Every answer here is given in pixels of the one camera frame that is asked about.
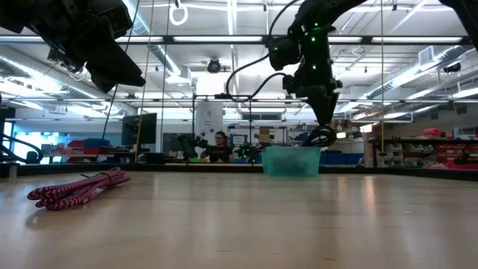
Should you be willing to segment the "teal translucent plastic bin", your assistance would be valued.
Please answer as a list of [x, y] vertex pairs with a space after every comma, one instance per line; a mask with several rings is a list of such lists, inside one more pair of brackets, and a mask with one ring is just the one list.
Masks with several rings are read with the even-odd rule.
[[261, 151], [263, 171], [272, 177], [316, 177], [320, 147], [269, 146]]

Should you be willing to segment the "black table edge rail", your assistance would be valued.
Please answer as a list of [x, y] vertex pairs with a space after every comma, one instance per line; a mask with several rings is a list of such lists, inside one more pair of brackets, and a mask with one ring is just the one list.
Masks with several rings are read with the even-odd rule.
[[[18, 176], [36, 176], [61, 173], [83, 173], [106, 171], [114, 168], [115, 164], [0, 164], [0, 177], [8, 177], [10, 172]], [[260, 166], [246, 164], [121, 164], [125, 171], [134, 172], [186, 172], [186, 173], [261, 173]], [[318, 170], [321, 174], [346, 174], [346, 175], [394, 175], [415, 176], [424, 178], [437, 178], [478, 182], [478, 170], [451, 170], [451, 169], [425, 169], [405, 167], [324, 167]]]

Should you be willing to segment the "person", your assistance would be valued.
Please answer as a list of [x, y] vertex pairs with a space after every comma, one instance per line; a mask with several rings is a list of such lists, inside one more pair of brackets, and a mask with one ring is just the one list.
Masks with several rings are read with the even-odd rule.
[[222, 131], [218, 131], [214, 138], [215, 144], [202, 152], [201, 159], [211, 163], [232, 163], [234, 154], [232, 148], [228, 145], [226, 134]]

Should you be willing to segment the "white column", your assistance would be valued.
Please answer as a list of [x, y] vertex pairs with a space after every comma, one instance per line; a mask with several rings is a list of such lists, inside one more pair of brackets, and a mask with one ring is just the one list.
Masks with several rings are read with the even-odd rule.
[[223, 130], [223, 103], [202, 102], [195, 108], [195, 134], [214, 136]]

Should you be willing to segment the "black shelf with bins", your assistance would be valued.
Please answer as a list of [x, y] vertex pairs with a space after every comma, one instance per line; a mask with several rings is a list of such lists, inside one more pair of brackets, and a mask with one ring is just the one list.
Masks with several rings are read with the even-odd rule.
[[373, 167], [478, 170], [478, 140], [447, 138], [374, 138]]

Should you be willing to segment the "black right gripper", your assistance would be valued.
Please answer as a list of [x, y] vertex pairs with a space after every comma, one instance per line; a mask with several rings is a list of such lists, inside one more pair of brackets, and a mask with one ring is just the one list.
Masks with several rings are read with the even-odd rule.
[[[336, 89], [342, 88], [342, 81], [332, 77], [318, 81], [314, 79], [314, 76], [312, 80], [308, 80], [300, 75], [286, 75], [283, 78], [283, 89], [288, 94], [295, 94], [296, 97], [307, 97], [306, 103], [312, 108], [319, 125], [329, 125], [338, 101], [338, 96], [333, 96], [333, 94]], [[326, 98], [324, 110], [321, 98]]]

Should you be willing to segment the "blue storage bin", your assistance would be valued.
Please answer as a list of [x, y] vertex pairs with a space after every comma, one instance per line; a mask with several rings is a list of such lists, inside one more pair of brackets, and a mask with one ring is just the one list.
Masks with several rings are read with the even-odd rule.
[[103, 146], [110, 146], [110, 141], [101, 138], [87, 138], [84, 139], [85, 148], [101, 148]]

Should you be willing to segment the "red storage bin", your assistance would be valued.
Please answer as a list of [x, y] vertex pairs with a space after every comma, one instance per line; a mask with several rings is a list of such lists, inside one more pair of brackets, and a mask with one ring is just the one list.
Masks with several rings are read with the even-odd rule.
[[66, 147], [67, 155], [82, 155], [84, 153], [84, 140], [71, 140]]

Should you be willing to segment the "black monitor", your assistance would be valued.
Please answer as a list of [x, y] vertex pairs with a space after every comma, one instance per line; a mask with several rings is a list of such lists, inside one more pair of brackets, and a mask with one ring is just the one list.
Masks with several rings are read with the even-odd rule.
[[154, 144], [157, 114], [142, 114], [122, 119], [122, 145]]

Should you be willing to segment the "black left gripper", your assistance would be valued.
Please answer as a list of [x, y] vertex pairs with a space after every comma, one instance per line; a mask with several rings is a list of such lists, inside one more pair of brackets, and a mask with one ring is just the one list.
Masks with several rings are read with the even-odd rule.
[[68, 64], [89, 62], [103, 93], [117, 84], [144, 85], [141, 69], [116, 43], [133, 25], [122, 0], [38, 0], [33, 32]]

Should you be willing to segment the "black metal frame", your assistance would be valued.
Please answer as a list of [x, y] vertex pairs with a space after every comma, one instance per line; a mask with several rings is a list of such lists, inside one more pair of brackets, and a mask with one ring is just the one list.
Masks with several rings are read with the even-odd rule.
[[249, 112], [252, 111], [251, 103], [252, 99], [250, 96], [247, 95], [231, 95], [228, 93], [218, 93], [214, 95], [194, 95], [192, 101], [192, 127], [191, 127], [191, 134], [194, 134], [198, 137], [197, 147], [196, 149], [205, 149], [208, 146], [212, 146], [214, 144], [214, 136], [204, 137], [201, 135], [195, 134], [195, 108], [198, 104], [202, 102], [222, 102], [223, 103], [223, 130], [225, 131], [225, 116], [227, 115], [226, 108], [228, 105], [231, 105], [234, 111], [237, 112], [237, 115], [240, 116], [243, 114], [241, 108], [245, 108], [246, 105], [249, 106]]

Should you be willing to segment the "blue storage bins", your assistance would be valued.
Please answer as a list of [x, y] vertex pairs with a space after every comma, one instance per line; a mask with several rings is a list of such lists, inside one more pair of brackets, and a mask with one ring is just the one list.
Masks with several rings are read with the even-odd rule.
[[320, 165], [358, 165], [363, 153], [321, 152]]

